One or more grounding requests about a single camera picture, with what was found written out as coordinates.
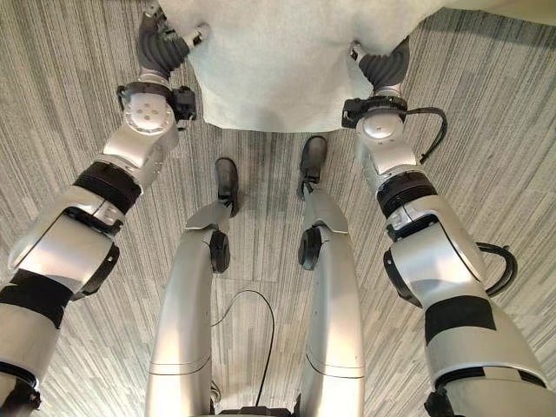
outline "black tape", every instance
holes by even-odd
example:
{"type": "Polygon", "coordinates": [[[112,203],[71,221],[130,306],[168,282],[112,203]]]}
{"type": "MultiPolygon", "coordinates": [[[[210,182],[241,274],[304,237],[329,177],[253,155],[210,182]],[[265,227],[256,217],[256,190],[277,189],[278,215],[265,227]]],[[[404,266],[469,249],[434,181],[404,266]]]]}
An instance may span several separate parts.
{"type": "Polygon", "coordinates": [[[73,185],[87,189],[114,204],[126,214],[141,194],[141,188],[122,169],[104,162],[93,162],[73,185]]]}
{"type": "Polygon", "coordinates": [[[438,195],[433,184],[421,172],[404,172],[384,182],[376,193],[382,214],[388,218],[401,206],[428,195],[438,195]]]}
{"type": "MultiPolygon", "coordinates": [[[[529,374],[527,371],[521,369],[516,370],[519,372],[522,381],[546,388],[545,383],[539,377],[529,374]]],[[[440,390],[450,382],[465,380],[467,378],[486,378],[485,369],[483,367],[466,367],[463,369],[456,369],[455,371],[443,374],[438,380],[436,380],[434,387],[437,390],[440,390]]]]}
{"type": "Polygon", "coordinates": [[[463,327],[496,330],[490,302],[472,295],[461,295],[436,302],[425,313],[427,345],[438,333],[463,327]]]}
{"type": "Polygon", "coordinates": [[[27,369],[17,367],[11,363],[0,361],[0,372],[15,376],[16,378],[24,381],[30,387],[36,387],[38,385],[38,381],[36,380],[36,376],[34,374],[29,372],[27,369]]]}
{"type": "Polygon", "coordinates": [[[35,311],[60,328],[64,308],[73,295],[69,288],[25,269],[18,269],[10,284],[0,291],[0,303],[35,311]]]}

